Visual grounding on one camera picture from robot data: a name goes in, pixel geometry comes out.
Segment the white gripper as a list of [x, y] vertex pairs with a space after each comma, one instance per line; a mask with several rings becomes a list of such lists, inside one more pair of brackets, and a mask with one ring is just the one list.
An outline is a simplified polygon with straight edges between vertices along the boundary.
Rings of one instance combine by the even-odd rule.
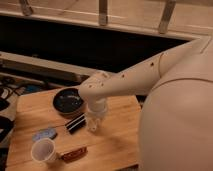
[[92, 118], [103, 118], [107, 113], [107, 100], [100, 99], [87, 103], [87, 115]]

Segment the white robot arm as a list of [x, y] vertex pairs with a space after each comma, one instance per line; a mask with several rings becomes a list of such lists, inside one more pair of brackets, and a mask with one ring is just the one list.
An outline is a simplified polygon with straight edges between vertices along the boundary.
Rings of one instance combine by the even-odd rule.
[[213, 171], [213, 36], [160, 52], [113, 76], [84, 81], [89, 131], [110, 96], [144, 95], [139, 120], [141, 171]]

